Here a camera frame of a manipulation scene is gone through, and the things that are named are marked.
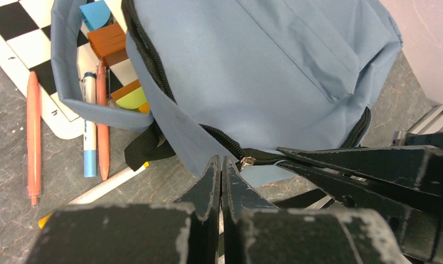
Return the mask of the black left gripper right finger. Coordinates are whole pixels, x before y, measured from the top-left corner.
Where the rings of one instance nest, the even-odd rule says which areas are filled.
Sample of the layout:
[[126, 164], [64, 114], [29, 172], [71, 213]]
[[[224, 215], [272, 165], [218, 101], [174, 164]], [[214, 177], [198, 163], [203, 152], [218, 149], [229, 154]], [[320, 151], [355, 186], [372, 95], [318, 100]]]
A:
[[222, 166], [226, 263], [403, 263], [385, 220], [369, 209], [279, 209], [225, 157]]

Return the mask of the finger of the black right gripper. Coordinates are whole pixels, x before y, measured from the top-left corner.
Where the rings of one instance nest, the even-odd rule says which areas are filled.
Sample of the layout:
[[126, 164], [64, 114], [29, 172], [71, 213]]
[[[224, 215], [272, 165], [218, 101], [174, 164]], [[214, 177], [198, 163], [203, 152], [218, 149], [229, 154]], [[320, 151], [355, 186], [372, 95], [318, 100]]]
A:
[[443, 150], [435, 146], [341, 148], [322, 151], [277, 149], [295, 160], [373, 179], [433, 196], [443, 195]]
[[403, 254], [421, 261], [435, 259], [439, 237], [439, 219], [435, 214], [439, 207], [431, 205], [437, 199], [435, 196], [292, 162], [278, 166], [306, 178], [347, 208], [377, 211], [390, 226]]

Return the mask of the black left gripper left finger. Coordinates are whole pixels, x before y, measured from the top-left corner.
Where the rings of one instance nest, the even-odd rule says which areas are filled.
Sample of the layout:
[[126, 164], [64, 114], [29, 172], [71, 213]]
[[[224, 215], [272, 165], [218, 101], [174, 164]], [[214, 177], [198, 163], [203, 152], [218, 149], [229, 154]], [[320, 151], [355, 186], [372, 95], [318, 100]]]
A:
[[170, 203], [71, 205], [47, 221], [27, 263], [217, 263], [220, 158]]

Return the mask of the yellow pencil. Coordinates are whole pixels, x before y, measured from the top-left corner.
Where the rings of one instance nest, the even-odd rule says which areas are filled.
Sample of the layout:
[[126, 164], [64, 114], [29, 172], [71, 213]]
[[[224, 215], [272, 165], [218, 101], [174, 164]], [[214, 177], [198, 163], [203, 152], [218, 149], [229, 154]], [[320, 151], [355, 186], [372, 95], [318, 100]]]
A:
[[67, 205], [82, 205], [90, 204], [105, 194], [108, 194], [112, 190], [118, 188], [122, 184], [126, 183], [128, 180], [132, 179], [139, 173], [143, 172], [149, 166], [148, 162], [145, 162], [138, 170], [134, 171], [129, 167], [126, 167], [119, 173], [110, 177], [109, 179], [99, 183], [85, 193], [79, 195], [75, 199], [67, 203]]

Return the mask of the blue student backpack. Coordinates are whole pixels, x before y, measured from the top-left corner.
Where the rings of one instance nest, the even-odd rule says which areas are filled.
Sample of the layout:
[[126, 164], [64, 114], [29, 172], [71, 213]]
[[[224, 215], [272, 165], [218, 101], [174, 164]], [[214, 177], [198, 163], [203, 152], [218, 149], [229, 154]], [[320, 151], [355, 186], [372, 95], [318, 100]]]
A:
[[219, 155], [267, 175], [278, 147], [356, 147], [403, 46], [380, 1], [122, 1], [144, 115], [83, 101], [81, 5], [51, 10], [57, 91], [84, 119], [140, 132], [124, 152], [133, 170], [178, 156], [201, 175]]

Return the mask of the orange pencil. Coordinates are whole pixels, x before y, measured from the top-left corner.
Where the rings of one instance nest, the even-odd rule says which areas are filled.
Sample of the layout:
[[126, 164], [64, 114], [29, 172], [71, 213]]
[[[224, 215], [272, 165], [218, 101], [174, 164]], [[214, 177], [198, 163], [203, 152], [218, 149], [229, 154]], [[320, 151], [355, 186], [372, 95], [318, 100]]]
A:
[[41, 92], [35, 72], [30, 72], [26, 99], [27, 193], [35, 206], [41, 193]]

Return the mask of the light blue pencil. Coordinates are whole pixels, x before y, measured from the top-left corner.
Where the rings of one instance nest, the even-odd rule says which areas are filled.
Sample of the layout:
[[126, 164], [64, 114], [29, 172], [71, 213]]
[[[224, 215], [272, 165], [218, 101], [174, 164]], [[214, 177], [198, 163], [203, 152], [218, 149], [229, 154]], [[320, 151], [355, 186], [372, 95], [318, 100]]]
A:
[[[96, 75], [90, 71], [82, 78], [83, 98], [86, 103], [96, 104]], [[96, 124], [85, 119], [83, 134], [84, 177], [97, 176], [97, 128]]]

